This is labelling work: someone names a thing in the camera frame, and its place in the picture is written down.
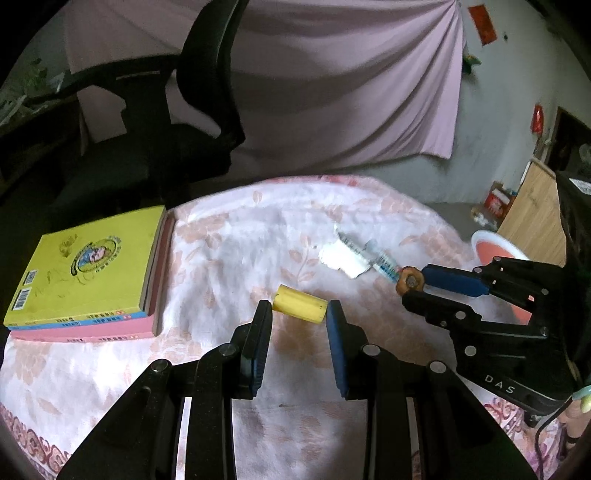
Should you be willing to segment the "right hand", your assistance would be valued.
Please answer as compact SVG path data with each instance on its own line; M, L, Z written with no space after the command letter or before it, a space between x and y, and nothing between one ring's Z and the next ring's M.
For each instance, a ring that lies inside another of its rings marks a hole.
M590 453L590 396L573 400L559 421L563 427L561 461L578 462Z

